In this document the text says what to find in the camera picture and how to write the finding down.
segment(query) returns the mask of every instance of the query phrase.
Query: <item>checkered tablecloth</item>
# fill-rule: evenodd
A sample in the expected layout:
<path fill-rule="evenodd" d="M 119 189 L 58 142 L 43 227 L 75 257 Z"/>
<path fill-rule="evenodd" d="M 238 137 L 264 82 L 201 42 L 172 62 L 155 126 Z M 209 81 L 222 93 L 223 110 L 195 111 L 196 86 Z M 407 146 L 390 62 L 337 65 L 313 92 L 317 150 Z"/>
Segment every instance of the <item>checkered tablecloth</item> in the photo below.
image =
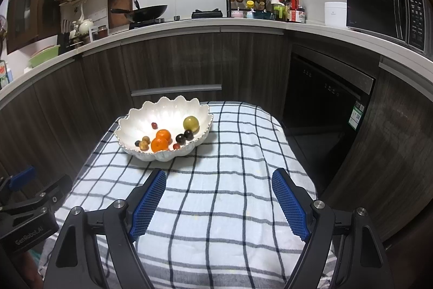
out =
<path fill-rule="evenodd" d="M 56 212 L 62 226 L 70 209 L 106 208 L 144 183 L 153 168 L 167 173 L 167 189 L 145 235 L 135 243 L 155 288 L 283 288 L 304 247 L 271 189 L 276 168 L 290 171 L 312 198 L 314 184 L 289 148 L 275 118 L 246 103 L 209 102 L 214 123 L 206 141 L 169 162 L 126 154 L 113 131 L 103 137 Z M 45 273 L 58 233 L 47 239 Z M 111 289 L 120 288 L 104 236 L 98 236 Z M 320 287 L 335 266 L 330 252 Z"/>

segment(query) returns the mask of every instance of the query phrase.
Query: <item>green fruit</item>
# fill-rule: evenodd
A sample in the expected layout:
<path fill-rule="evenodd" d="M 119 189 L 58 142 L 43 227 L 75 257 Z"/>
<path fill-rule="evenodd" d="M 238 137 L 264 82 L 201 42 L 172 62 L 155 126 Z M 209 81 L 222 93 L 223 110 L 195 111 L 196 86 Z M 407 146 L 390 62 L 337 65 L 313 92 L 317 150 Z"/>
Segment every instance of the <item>green fruit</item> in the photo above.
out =
<path fill-rule="evenodd" d="M 183 128 L 185 130 L 191 130 L 192 132 L 197 132 L 198 129 L 200 129 L 200 124 L 196 117 L 189 116 L 186 117 L 185 120 L 183 121 Z"/>

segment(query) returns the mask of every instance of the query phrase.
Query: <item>green tray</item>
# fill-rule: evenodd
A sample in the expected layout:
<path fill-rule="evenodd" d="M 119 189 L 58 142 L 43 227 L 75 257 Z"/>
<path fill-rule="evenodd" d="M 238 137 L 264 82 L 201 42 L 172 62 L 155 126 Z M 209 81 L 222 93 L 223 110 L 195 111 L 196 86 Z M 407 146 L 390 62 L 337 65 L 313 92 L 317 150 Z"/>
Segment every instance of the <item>green tray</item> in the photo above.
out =
<path fill-rule="evenodd" d="M 60 45 L 48 48 L 46 50 L 43 50 L 41 53 L 38 53 L 34 57 L 29 59 L 29 64 L 32 68 L 37 67 L 38 65 L 46 62 L 47 60 L 50 60 L 54 57 L 58 56 L 58 49 Z"/>

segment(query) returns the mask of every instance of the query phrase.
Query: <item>black dishwasher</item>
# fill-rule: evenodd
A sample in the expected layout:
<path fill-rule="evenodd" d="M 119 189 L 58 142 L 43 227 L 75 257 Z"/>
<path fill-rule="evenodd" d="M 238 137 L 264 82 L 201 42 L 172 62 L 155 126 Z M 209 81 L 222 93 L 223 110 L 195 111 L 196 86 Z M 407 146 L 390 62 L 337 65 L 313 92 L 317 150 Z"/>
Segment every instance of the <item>black dishwasher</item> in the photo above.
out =
<path fill-rule="evenodd" d="M 353 144 L 373 84 L 374 79 L 341 61 L 294 46 L 284 132 L 319 195 Z"/>

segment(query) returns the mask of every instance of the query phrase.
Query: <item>kitchen counter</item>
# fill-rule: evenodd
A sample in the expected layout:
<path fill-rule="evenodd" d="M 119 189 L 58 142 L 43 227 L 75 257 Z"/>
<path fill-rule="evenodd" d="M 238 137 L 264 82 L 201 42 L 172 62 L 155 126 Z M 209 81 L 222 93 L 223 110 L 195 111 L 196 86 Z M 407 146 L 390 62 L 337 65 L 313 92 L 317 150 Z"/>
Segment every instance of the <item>kitchen counter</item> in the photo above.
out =
<path fill-rule="evenodd" d="M 9 101 L 16 96 L 16 94 L 25 89 L 31 82 L 34 82 L 48 73 L 67 65 L 73 61 L 73 57 L 79 54 L 89 55 L 102 49 L 142 41 L 143 39 L 149 38 L 173 36 L 176 34 L 230 31 L 232 26 L 238 28 L 236 31 L 242 31 L 239 30 L 239 27 L 241 26 L 249 26 L 254 27 L 255 31 L 258 33 L 273 33 L 273 31 L 290 30 L 333 38 L 377 52 L 386 58 L 404 65 L 414 73 L 418 74 L 421 78 L 433 83 L 433 62 L 431 60 L 398 44 L 360 32 L 321 25 L 283 23 L 269 20 L 232 18 L 195 19 L 166 22 L 163 24 L 120 32 L 71 50 L 70 52 L 66 52 L 23 74 L 21 77 L 7 85 L 4 89 L 0 90 L 0 109 L 5 104 L 5 99 L 6 101 Z"/>
<path fill-rule="evenodd" d="M 335 209 L 365 207 L 387 239 L 433 199 L 433 62 L 326 26 L 176 21 L 53 58 L 0 91 L 0 176 L 35 167 L 38 178 L 22 199 L 65 173 L 75 178 L 116 118 L 162 96 L 248 102 L 281 119 L 286 107 L 296 109 L 286 104 L 286 93 L 291 59 L 302 51 L 374 80 L 355 141 L 321 198 Z"/>

